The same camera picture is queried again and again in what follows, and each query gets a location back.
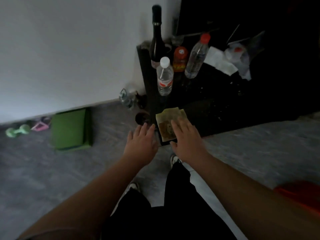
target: person's left hand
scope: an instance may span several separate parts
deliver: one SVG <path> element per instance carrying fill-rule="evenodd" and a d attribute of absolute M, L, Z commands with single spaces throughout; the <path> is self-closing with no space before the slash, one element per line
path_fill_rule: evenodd
<path fill-rule="evenodd" d="M 137 161 L 142 166 L 148 165 L 158 151 L 158 145 L 154 140 L 155 125 L 147 130 L 147 124 L 138 125 L 134 133 L 128 134 L 127 144 L 123 156 L 127 159 Z"/>

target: black table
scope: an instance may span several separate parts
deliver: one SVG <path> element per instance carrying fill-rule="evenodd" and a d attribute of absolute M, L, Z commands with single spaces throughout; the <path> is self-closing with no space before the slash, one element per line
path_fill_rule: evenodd
<path fill-rule="evenodd" d="M 185 41 L 189 51 L 199 39 Z M 210 44 L 224 50 L 218 42 Z M 173 50 L 168 54 L 172 62 Z M 203 64 L 194 79 L 184 72 L 174 74 L 172 91 L 160 96 L 156 70 L 151 67 L 149 51 L 137 46 L 147 95 L 147 110 L 157 127 L 156 114 L 166 108 L 184 109 L 190 122 L 202 137 L 258 125 L 271 121 L 294 120 L 303 112 L 288 106 L 288 94 L 266 69 L 268 52 L 260 53 L 250 64 L 252 80 L 241 79 L 238 72 L 228 76 L 214 67 Z"/>

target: wall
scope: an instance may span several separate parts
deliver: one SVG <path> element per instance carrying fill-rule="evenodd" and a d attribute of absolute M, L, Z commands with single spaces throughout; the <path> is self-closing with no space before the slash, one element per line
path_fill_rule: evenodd
<path fill-rule="evenodd" d="M 136 45 L 162 36 L 172 0 L 0 0 L 0 123 L 143 91 Z"/>

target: hand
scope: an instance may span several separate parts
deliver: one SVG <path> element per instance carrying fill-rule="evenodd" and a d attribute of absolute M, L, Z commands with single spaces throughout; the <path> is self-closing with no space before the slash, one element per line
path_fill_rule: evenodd
<path fill-rule="evenodd" d="M 200 134 L 196 127 L 187 119 L 178 118 L 179 126 L 175 121 L 171 121 L 173 131 L 177 137 L 178 143 L 171 141 L 170 144 L 174 153 L 181 161 L 190 164 L 198 157 L 208 154 Z"/>
<path fill-rule="evenodd" d="M 148 165 L 158 151 L 158 145 L 154 140 L 155 125 L 147 130 L 147 124 L 138 125 L 134 133 L 129 131 L 127 144 L 123 156 L 126 159 L 135 160 L 142 166 Z"/>

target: red bottle cap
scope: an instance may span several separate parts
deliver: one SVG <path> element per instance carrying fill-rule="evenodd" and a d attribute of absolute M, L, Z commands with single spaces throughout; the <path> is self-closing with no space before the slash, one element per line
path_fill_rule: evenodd
<path fill-rule="evenodd" d="M 187 55 L 188 55 L 188 51 L 183 46 L 179 46 L 174 51 L 174 56 L 177 57 L 179 60 L 186 59 Z"/>
<path fill-rule="evenodd" d="M 201 35 L 200 42 L 201 42 L 202 44 L 208 44 L 210 38 L 211 38 L 211 37 L 210 37 L 210 34 L 204 33 L 203 35 Z"/>

